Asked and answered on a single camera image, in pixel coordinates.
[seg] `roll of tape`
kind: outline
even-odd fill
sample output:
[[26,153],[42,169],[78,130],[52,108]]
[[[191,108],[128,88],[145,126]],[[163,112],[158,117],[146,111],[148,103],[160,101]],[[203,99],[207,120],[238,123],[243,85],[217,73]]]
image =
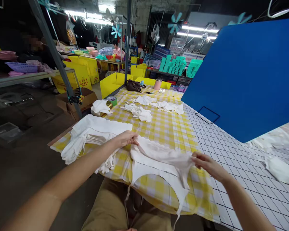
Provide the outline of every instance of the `roll of tape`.
[[112,103],[112,106],[116,106],[117,105],[117,98],[114,96],[109,96],[107,97],[107,100],[110,101]]

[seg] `khaki pants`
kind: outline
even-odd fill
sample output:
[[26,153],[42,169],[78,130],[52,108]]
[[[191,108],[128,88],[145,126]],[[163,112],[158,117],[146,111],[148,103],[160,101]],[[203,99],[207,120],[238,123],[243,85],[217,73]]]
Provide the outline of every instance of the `khaki pants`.
[[[123,183],[105,178],[82,231],[116,231],[128,229],[124,206],[127,190]],[[132,228],[138,231],[171,231],[170,214],[160,211],[144,200]]]

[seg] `blue board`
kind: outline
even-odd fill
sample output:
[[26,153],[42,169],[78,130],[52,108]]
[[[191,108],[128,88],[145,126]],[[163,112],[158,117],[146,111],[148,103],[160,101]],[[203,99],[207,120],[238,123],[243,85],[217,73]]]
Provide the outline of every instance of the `blue board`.
[[241,142],[288,123],[289,19],[222,28],[182,101]]

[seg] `purple basket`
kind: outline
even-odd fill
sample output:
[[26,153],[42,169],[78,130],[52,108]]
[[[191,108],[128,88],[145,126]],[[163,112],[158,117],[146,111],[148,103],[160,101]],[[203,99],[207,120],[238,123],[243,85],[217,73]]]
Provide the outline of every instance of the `purple basket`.
[[13,71],[22,72],[22,73],[37,73],[38,66],[28,65],[25,63],[16,63],[16,62],[6,62]]

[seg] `pink tumbler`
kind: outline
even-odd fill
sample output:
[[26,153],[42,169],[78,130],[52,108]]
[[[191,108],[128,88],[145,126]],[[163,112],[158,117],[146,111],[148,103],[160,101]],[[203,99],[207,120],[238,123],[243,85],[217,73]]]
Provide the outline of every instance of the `pink tumbler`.
[[161,79],[156,79],[155,84],[154,84],[154,90],[159,90],[162,85],[162,80]]

